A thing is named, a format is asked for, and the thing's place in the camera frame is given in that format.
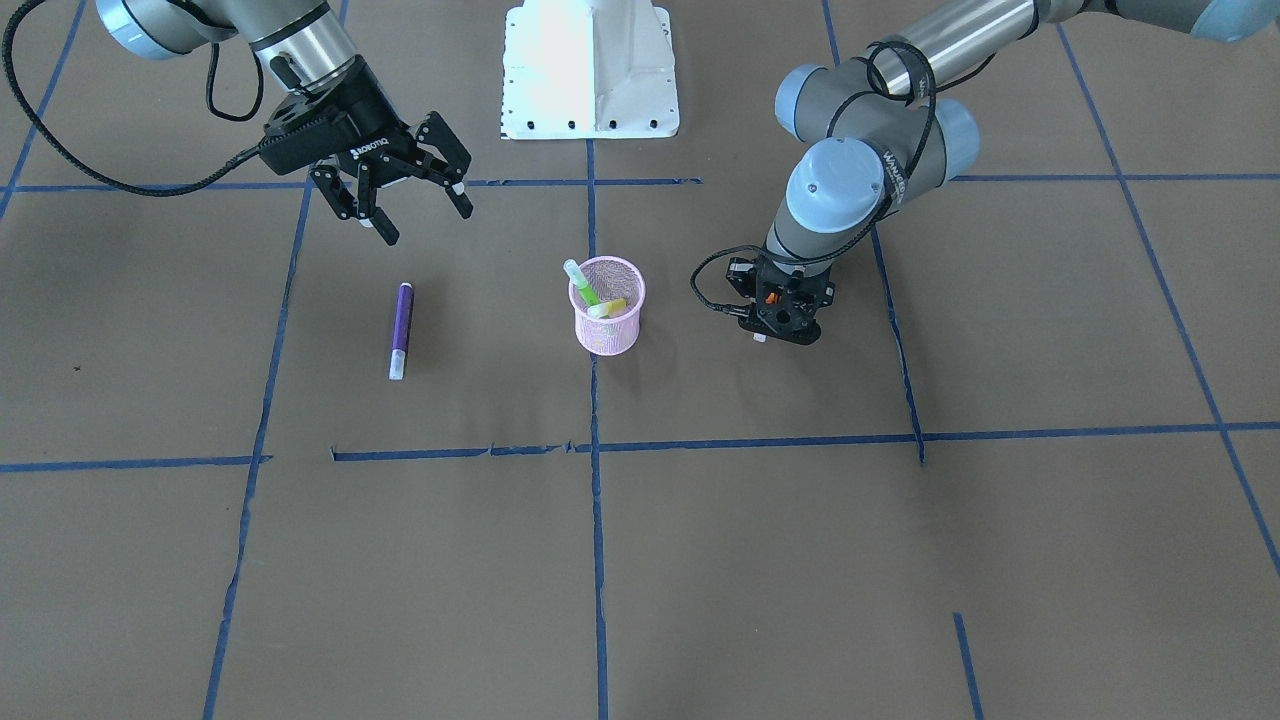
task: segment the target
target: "blue tape line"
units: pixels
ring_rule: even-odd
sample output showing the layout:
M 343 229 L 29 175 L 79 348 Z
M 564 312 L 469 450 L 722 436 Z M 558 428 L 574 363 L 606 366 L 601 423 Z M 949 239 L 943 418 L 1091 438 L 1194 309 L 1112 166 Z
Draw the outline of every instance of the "blue tape line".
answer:
M 591 516 L 595 553 L 595 683 L 599 720 L 609 720 L 609 652 L 604 628 L 604 519 L 600 507 L 599 357 L 591 354 Z
M 58 64 L 54 65 L 54 72 L 49 76 L 49 85 L 45 87 L 45 95 L 40 99 L 40 106 L 36 108 L 36 115 L 41 119 L 45 118 L 45 110 L 49 109 L 49 102 L 54 99 L 54 90 L 58 88 L 58 81 L 63 77 L 63 68 L 67 67 L 67 58 L 72 54 L 72 45 L 76 42 L 76 35 L 79 32 L 81 18 L 84 17 L 84 5 L 87 0 L 81 0 L 79 5 L 76 6 L 76 15 L 72 18 L 72 27 L 67 31 L 67 41 L 63 44 L 63 51 L 58 55 Z M 0 218 L 4 218 L 5 213 L 9 210 L 9 201 L 13 200 L 14 188 L 18 187 L 18 178 L 22 176 L 22 169 L 27 165 L 27 158 L 31 155 L 31 147 L 36 142 L 36 126 L 32 124 L 27 129 L 27 141 L 22 143 L 22 152 L 18 154 L 18 163 L 13 167 L 13 174 L 9 176 L 9 183 L 5 188 L 9 191 L 0 197 Z
M 298 255 L 302 251 L 302 237 L 306 234 L 307 213 L 311 208 L 311 186 L 302 191 L 302 208 L 298 210 L 298 224 L 293 233 L 293 251 L 289 255 L 289 270 L 284 278 L 284 295 L 280 299 L 280 313 L 275 322 L 275 343 L 271 347 L 271 364 L 266 374 L 266 388 L 262 393 L 262 416 L 259 420 L 257 436 L 253 438 L 253 456 L 248 466 L 248 480 L 244 484 L 244 502 L 241 506 L 239 542 L 236 551 L 236 571 L 227 585 L 223 601 L 223 619 L 218 626 L 218 644 L 214 648 L 214 665 L 209 673 L 209 691 L 205 694 L 204 720 L 212 720 L 218 703 L 218 687 L 223 676 L 223 661 L 227 657 L 227 639 L 232 629 L 232 616 L 236 611 L 236 593 L 239 589 L 241 569 L 244 565 L 244 544 L 248 541 L 248 525 L 252 514 L 250 505 L 257 492 L 257 473 L 262 465 L 262 448 L 266 445 L 266 428 L 271 420 L 271 402 L 275 398 L 275 378 L 280 370 L 280 356 L 284 352 L 284 331 L 289 322 L 289 296 L 293 292 L 293 278 L 298 270 Z
M 1125 179 L 1139 182 L 1184 182 L 1184 181 L 1280 181 L 1280 173 L 1187 173 L 1187 174 L 1125 174 Z
M 973 655 L 969 652 L 969 633 L 964 628 L 964 615 L 951 614 L 956 624 L 956 641 L 960 642 L 960 660 L 964 661 L 964 676 L 969 683 L 969 702 L 973 705 L 973 719 L 983 720 L 982 696 L 978 693 L 978 675 L 973 671 Z
M 252 457 L 155 457 L 141 460 L 77 460 L 70 462 L 8 462 L 0 464 L 0 475 L 19 473 L 77 473 L 84 470 L 152 470 L 165 468 L 236 468 L 248 465 Z
M 214 184 L 206 186 L 201 192 L 207 190 L 302 190 L 307 186 L 305 182 L 215 182 Z M 177 184 L 141 184 L 147 190 L 170 190 L 179 187 Z M 36 193 L 36 192 L 123 192 L 118 188 L 106 184 L 22 184 L 14 188 L 14 192 L 22 193 Z
M 1228 423 L 1226 429 L 1233 433 L 1256 430 L 1280 430 L 1280 423 Z
M 599 179 L 596 178 L 595 184 L 598 186 L 663 186 L 663 184 L 703 184 L 703 178 L 613 178 L 613 179 Z
M 676 439 L 659 442 L 608 442 L 600 445 L 600 452 L 657 452 L 666 450 L 744 450 L 759 447 L 822 447 L 846 445 L 896 445 L 915 442 L 915 436 L 841 436 L 841 437 L 795 437 L 795 438 L 753 438 L 753 439 Z
M 831 44 L 831 63 L 840 65 L 840 45 L 836 42 L 836 24 L 831 20 L 831 3 L 822 0 L 822 19 L 827 22 L 827 42 Z
M 876 251 L 876 268 L 884 286 L 884 307 L 888 310 L 888 327 L 893 331 L 893 343 L 897 345 L 897 363 L 902 370 L 902 389 L 906 393 L 906 409 L 911 416 L 911 433 L 915 436 L 920 465 L 927 462 L 924 454 L 924 433 L 920 429 L 920 414 L 915 406 L 915 391 L 911 388 L 911 370 L 906 363 L 906 348 L 902 346 L 902 329 L 897 323 L 897 309 L 893 305 L 893 291 L 888 284 L 888 268 L 884 266 L 884 251 L 881 249 L 879 231 L 872 228 L 872 249 Z
M 1228 423 L 1231 432 L 1280 430 L 1280 421 Z M 1121 425 L 1098 428 L 1042 428 L 1030 430 L 972 430 L 951 433 L 922 433 L 929 442 L 980 442 L 1005 439 L 1053 439 L 1053 438 L 1102 438 L 1165 434 L 1217 433 L 1220 428 L 1212 423 L 1187 425 Z M 602 442 L 600 452 L 662 452 L 668 450 L 744 450 L 768 447 L 823 447 L 854 445 L 905 445 L 916 442 L 909 433 L 831 436 L 831 437 L 778 437 L 742 439 L 673 439 L 654 442 Z M 591 452 L 593 445 L 553 445 L 517 447 L 463 447 L 448 450 L 398 450 L 383 452 L 333 452 L 335 462 L 378 462 L 394 460 L 440 460 L 451 457 L 480 457 L 485 455 L 550 455 L 558 451 L 566 454 Z
M 586 252 L 595 258 L 595 141 L 586 141 Z
M 1073 437 L 1129 437 L 1216 433 L 1210 423 L 1193 425 L 1130 425 L 1116 428 L 1046 428 L 1039 430 L 978 430 L 960 433 L 924 433 L 928 442 L 974 442 L 984 439 L 1047 439 Z
M 1271 556 L 1271 564 L 1275 568 L 1276 575 L 1280 575 L 1280 551 L 1276 550 L 1275 538 L 1271 536 L 1271 529 L 1267 527 L 1266 518 L 1262 515 L 1262 509 L 1258 506 L 1257 497 L 1253 495 L 1253 487 L 1249 484 L 1249 478 L 1244 473 L 1244 466 L 1240 464 L 1240 457 L 1235 452 L 1235 443 L 1231 442 L 1231 434 L 1228 430 L 1226 423 L 1222 420 L 1222 413 L 1217 406 L 1217 400 L 1213 398 L 1213 391 L 1210 388 L 1208 378 L 1204 375 L 1204 369 L 1201 366 L 1199 356 L 1196 354 L 1196 346 L 1192 343 L 1190 333 L 1187 332 L 1187 324 L 1183 323 L 1183 315 L 1178 310 L 1178 302 L 1174 301 L 1174 293 L 1169 288 L 1169 281 L 1165 278 L 1165 270 L 1160 265 L 1160 260 L 1156 258 L 1156 247 L 1151 242 L 1151 236 L 1147 233 L 1147 225 L 1142 220 L 1142 214 L 1138 211 L 1138 204 L 1133 197 L 1133 190 L 1129 187 L 1129 181 L 1125 178 L 1124 170 L 1120 168 L 1120 160 L 1116 156 L 1115 147 L 1111 145 L 1111 136 L 1107 135 L 1107 128 L 1102 123 L 1102 115 L 1098 113 L 1098 106 L 1093 101 L 1093 94 L 1089 91 L 1088 83 L 1084 81 L 1084 73 L 1080 70 L 1080 64 L 1075 59 L 1075 51 L 1071 50 L 1071 42 L 1066 37 L 1066 31 L 1059 24 L 1057 36 L 1062 41 L 1062 47 L 1066 50 L 1066 56 L 1071 61 L 1071 69 L 1075 72 L 1075 79 L 1080 85 L 1080 91 L 1084 92 L 1084 100 L 1089 105 L 1089 113 L 1093 115 L 1093 122 L 1098 127 L 1098 135 L 1102 136 L 1102 145 L 1107 150 L 1107 156 L 1111 159 L 1111 167 L 1115 168 L 1116 181 L 1120 182 L 1120 188 L 1124 191 L 1125 202 L 1129 205 L 1129 213 L 1133 215 L 1133 222 L 1138 227 L 1138 236 L 1142 238 L 1142 245 L 1147 251 L 1147 259 L 1151 261 L 1151 269 L 1156 273 L 1156 281 L 1160 283 L 1160 290 L 1165 295 L 1165 302 L 1169 305 L 1169 311 L 1174 316 L 1174 323 L 1178 325 L 1178 334 L 1183 338 L 1183 346 L 1187 348 L 1187 356 L 1192 361 L 1192 368 L 1196 370 L 1196 378 L 1199 380 L 1201 391 L 1204 393 L 1204 401 L 1208 404 L 1210 413 L 1213 415 L 1213 423 L 1217 425 L 1219 434 L 1222 438 L 1222 445 L 1226 447 L 1226 454 L 1231 459 L 1231 468 L 1235 470 L 1235 477 L 1240 483 L 1240 489 L 1244 492 L 1244 497 L 1248 501 L 1249 510 L 1253 512 L 1253 519 L 1258 525 L 1258 533 L 1262 536 L 1262 542 L 1267 548 L 1267 553 Z
M 586 187 L 586 179 L 475 179 L 467 187 Z
M 1115 182 L 1115 176 L 1106 174 L 1005 174 L 1005 176 L 956 176 L 951 182 Z

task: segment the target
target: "purple marker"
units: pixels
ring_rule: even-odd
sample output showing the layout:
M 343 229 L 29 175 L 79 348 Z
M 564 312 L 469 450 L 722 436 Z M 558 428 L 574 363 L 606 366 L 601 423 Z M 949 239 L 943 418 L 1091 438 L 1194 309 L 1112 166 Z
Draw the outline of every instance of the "purple marker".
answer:
M 404 357 L 408 355 L 408 319 L 413 315 L 413 286 L 401 283 L 396 296 L 396 331 L 392 333 L 392 369 L 388 378 L 404 379 Z

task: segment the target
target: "marker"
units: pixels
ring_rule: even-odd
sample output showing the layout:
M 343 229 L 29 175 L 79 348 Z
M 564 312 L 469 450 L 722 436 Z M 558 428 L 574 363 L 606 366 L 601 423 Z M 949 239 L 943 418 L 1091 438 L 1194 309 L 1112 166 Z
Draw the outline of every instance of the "marker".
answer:
M 582 301 L 586 302 L 588 307 L 600 304 L 600 296 L 595 295 L 595 290 L 591 287 L 591 283 L 588 282 L 586 275 L 582 274 L 582 268 L 579 268 L 577 261 L 572 258 L 564 260 L 564 273 L 568 274 L 568 279 L 573 283 L 573 287 L 577 288 L 577 293 L 582 296 Z
M 612 318 L 613 315 L 622 314 L 626 309 L 627 299 L 620 297 L 608 302 L 600 302 L 599 305 L 591 305 L 586 309 L 586 314 L 595 319 Z
M 413 315 L 413 286 L 401 283 L 396 296 L 396 329 L 392 332 L 392 368 L 388 378 L 404 379 L 404 357 L 408 355 L 408 320 Z

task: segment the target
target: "brown floor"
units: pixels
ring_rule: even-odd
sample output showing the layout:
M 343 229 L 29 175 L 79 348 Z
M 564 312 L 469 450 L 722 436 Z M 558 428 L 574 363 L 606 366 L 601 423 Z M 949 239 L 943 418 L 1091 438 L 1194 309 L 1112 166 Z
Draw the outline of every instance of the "brown floor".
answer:
M 105 192 L 0 101 L 0 717 L 1275 717 L 1280 29 L 1005 50 L 952 94 L 978 164 L 836 265 L 801 348 L 689 273 L 803 154 L 777 82 L 937 1 L 831 0 L 833 37 L 822 0 L 659 3 L 680 135 L 594 146 L 498 138 L 515 4 L 351 3 L 399 110 L 475 155 L 471 220 L 384 193 L 394 249 L 256 161 Z M 256 140 L 205 58 L 77 0 L 17 51 L 143 183 Z M 648 283 L 618 357 L 573 338 L 593 251 Z

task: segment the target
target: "yellow marker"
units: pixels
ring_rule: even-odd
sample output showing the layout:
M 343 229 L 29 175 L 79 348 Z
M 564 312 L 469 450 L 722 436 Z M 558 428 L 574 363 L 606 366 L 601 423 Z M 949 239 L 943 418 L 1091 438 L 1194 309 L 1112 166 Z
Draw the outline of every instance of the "yellow marker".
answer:
M 600 318 L 611 318 L 613 315 L 621 315 L 627 310 L 627 299 L 620 297 L 617 300 L 611 300 L 608 302 L 600 302 L 599 305 L 591 305 L 586 309 L 586 314 L 599 320 Z

